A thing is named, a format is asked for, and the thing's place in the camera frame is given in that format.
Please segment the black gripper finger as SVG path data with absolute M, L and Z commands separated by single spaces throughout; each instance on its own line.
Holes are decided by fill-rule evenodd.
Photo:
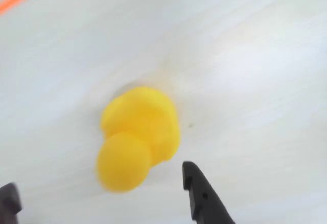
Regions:
M 194 162 L 183 162 L 182 174 L 183 188 L 189 192 L 193 221 L 197 224 L 235 223 L 206 176 Z
M 18 224 L 18 213 L 22 210 L 22 203 L 15 183 L 8 183 L 1 187 L 1 224 Z

